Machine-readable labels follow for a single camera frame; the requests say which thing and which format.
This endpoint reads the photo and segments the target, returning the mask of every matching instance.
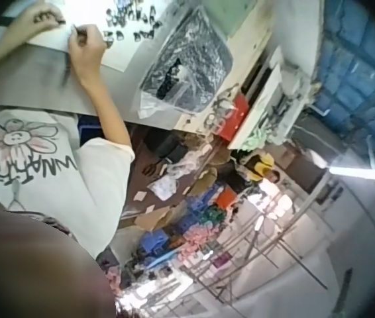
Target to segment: green item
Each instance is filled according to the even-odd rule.
[[[203,5],[209,18],[225,36],[233,36],[241,27],[256,0],[204,0]]]
[[[199,217],[199,223],[205,224],[206,222],[212,222],[213,226],[220,225],[226,219],[226,212],[219,207],[212,205],[208,207],[202,215]]]

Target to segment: plastic bag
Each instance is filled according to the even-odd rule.
[[[176,108],[199,113],[231,71],[233,58],[225,41],[199,7],[184,19],[143,80],[139,115]]]
[[[148,189],[154,192],[160,200],[167,201],[177,192],[177,180],[165,175],[148,185]]]

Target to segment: white t-shirt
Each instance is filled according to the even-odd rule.
[[[0,109],[0,203],[55,218],[94,258],[117,230],[133,159],[102,138],[80,148],[76,116]]]

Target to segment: ceiling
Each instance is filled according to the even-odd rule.
[[[324,29],[317,78],[318,116],[365,162],[368,143],[375,155],[375,20],[353,0],[325,2]]]

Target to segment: person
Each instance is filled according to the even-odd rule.
[[[1,38],[0,61],[63,22],[57,7],[37,1]],[[68,41],[72,70],[105,138],[91,139],[80,148],[75,114],[0,107],[0,204],[7,211],[36,213],[41,221],[69,230],[94,258],[117,230],[134,159],[130,136],[101,78],[105,49],[96,26],[73,28]]]
[[[256,149],[248,154],[241,151],[235,152],[233,157],[238,164],[237,171],[246,179],[254,182],[267,179],[273,184],[279,182],[280,173],[274,169],[274,159],[263,149]]]
[[[231,196],[257,187],[264,179],[276,184],[280,180],[280,173],[274,169],[272,155],[262,149],[232,151],[230,160],[217,168],[217,180],[230,186],[234,192]]]

